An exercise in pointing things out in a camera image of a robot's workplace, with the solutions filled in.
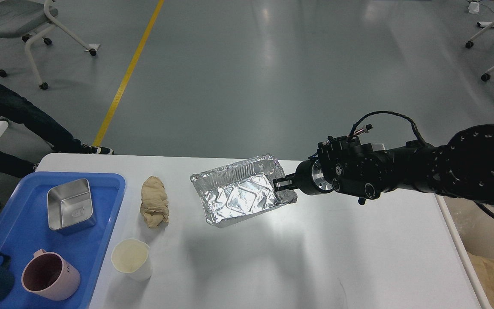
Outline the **right black cylindrical gripper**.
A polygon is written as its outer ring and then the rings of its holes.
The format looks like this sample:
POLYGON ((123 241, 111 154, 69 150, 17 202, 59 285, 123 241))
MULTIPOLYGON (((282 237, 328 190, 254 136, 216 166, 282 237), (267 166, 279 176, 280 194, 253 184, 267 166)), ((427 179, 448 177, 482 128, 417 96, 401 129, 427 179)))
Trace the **right black cylindrical gripper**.
POLYGON ((321 167, 310 160, 302 161, 294 174, 273 179, 273 187, 276 192, 299 189, 310 196, 328 194, 334 191, 332 184, 324 178, 321 167))

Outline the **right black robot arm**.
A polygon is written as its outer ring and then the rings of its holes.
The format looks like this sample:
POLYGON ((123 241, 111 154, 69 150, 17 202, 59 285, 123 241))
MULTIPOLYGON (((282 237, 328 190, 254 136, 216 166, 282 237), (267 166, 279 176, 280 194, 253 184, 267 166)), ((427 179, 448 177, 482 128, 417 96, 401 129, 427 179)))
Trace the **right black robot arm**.
POLYGON ((469 127, 446 145, 432 146, 412 118, 393 115, 410 123, 413 141, 376 149, 359 140, 372 125, 359 128, 357 121, 347 135, 328 136, 318 143, 317 152, 293 174, 273 180, 275 191, 299 189, 306 195, 335 191, 355 196, 364 205, 383 192, 403 188, 473 201, 494 219, 494 124, 469 127))

